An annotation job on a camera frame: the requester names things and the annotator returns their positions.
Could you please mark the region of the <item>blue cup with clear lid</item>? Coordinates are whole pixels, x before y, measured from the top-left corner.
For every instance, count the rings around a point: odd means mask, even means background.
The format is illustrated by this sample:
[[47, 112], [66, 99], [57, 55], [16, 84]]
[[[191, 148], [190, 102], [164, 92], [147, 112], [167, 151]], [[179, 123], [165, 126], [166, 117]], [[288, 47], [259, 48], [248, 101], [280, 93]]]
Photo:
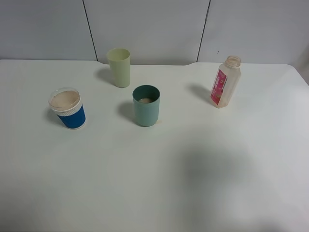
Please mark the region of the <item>blue cup with clear lid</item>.
[[85, 124], [86, 116], [78, 90], [71, 87], [57, 89], [51, 93], [48, 103], [68, 129], [79, 129]]

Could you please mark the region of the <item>pale yellow plastic cup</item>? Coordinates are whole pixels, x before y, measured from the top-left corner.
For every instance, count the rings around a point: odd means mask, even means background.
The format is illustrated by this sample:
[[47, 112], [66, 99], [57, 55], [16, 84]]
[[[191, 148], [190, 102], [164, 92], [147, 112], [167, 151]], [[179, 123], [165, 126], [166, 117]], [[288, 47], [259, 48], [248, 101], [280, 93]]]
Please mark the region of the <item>pale yellow plastic cup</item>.
[[130, 52], [124, 48], [115, 48], [107, 53], [107, 59], [114, 77], [114, 83], [119, 88], [130, 85]]

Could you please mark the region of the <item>teal plastic cup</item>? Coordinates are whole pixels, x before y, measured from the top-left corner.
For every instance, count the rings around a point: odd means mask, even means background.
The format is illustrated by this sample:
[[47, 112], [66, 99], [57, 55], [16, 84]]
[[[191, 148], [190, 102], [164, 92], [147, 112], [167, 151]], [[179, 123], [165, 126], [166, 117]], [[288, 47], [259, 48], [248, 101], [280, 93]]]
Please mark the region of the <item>teal plastic cup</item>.
[[136, 123], [149, 127], [154, 125], [159, 117], [160, 91], [151, 85], [142, 85], [132, 93]]

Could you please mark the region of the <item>clear bottle with pink label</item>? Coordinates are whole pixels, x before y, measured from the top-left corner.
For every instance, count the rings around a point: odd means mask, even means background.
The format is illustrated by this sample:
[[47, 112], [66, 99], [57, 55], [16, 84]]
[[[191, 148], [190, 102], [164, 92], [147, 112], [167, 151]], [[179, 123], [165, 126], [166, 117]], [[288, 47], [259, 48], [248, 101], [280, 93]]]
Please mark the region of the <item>clear bottle with pink label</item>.
[[215, 107], [223, 108], [229, 104], [241, 77], [240, 66], [241, 59], [237, 56], [228, 56], [219, 66], [210, 95]]

